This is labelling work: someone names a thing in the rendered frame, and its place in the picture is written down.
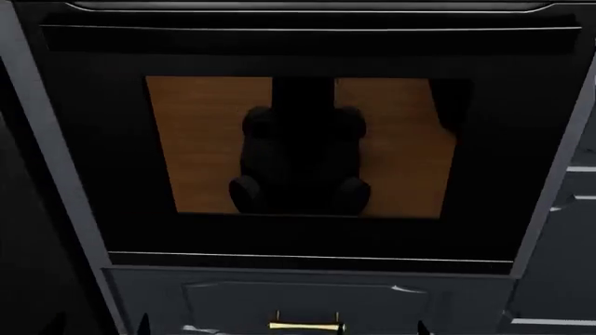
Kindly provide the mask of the black oven door with window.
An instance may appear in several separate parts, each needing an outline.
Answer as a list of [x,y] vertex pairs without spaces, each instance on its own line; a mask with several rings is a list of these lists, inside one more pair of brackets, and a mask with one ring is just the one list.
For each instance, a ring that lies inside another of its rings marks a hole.
[[[547,30],[234,28],[213,30]],[[594,45],[558,55],[165,55],[45,46],[115,264],[510,271]]]

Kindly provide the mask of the grey drawer front panel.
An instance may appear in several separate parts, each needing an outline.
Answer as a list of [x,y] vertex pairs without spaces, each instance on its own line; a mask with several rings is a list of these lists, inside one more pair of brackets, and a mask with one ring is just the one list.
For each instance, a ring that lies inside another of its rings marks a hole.
[[422,320],[434,334],[496,331],[513,282],[504,278],[113,269],[129,328],[148,314],[155,335],[268,335],[268,323],[331,323],[345,335],[404,335]]

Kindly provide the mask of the grey cabinet drawer fronts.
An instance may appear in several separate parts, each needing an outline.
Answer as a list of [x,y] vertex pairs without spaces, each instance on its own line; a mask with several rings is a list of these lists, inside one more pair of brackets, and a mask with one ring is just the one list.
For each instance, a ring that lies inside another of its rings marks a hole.
[[596,335],[596,60],[556,167],[559,189],[504,312],[504,334]]

